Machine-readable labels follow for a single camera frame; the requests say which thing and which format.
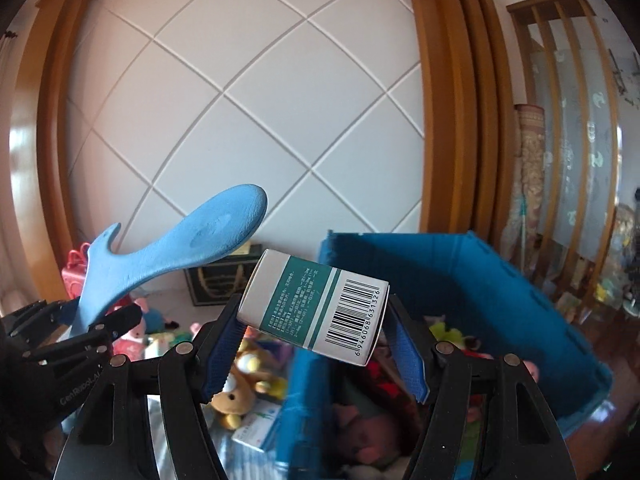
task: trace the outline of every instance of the blue spatula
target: blue spatula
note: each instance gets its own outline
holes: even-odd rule
[[[207,200],[162,238],[131,254],[113,254],[114,224],[89,247],[89,265],[71,336],[88,330],[115,301],[142,283],[172,270],[219,260],[253,235],[264,219],[261,187],[235,186]]]

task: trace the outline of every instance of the wooden floor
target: wooden floor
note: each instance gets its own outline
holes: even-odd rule
[[[613,371],[614,383],[610,404],[606,403],[567,440],[578,480],[587,478],[606,462],[640,402],[640,321],[612,312],[604,317],[606,320],[588,319],[580,327],[598,358]]]

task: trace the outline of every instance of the blue storage box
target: blue storage box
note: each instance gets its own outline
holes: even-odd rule
[[[609,394],[611,372],[596,359],[582,334],[473,233],[329,233],[319,261],[388,281],[390,293],[399,297],[410,316],[445,314],[452,327],[480,338],[482,352],[494,356],[513,352],[533,361],[540,369],[540,390],[565,438]],[[313,362],[313,373],[305,374],[303,370],[311,370],[308,362]],[[320,417],[327,410],[323,403],[328,398],[319,391],[327,387],[322,381],[328,380],[329,368],[327,358],[305,350],[296,352],[276,451],[279,461],[290,464],[289,478],[322,476],[318,469],[322,428],[305,423],[306,433],[300,433],[300,424],[290,421],[297,420],[295,413]],[[298,373],[305,378],[297,378]],[[289,430],[289,424],[296,431]],[[300,441],[305,443],[305,455],[314,459],[293,467],[291,457]]]

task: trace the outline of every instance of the barcode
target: barcode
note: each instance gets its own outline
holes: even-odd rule
[[[362,348],[371,326],[372,305],[379,296],[377,286],[346,280],[324,340],[349,350]]]

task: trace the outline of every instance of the diamond-patterned wall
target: diamond-patterned wall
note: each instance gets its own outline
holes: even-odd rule
[[[68,94],[78,227],[121,222],[137,250],[251,182],[268,247],[414,232],[422,120],[411,0],[93,0]]]

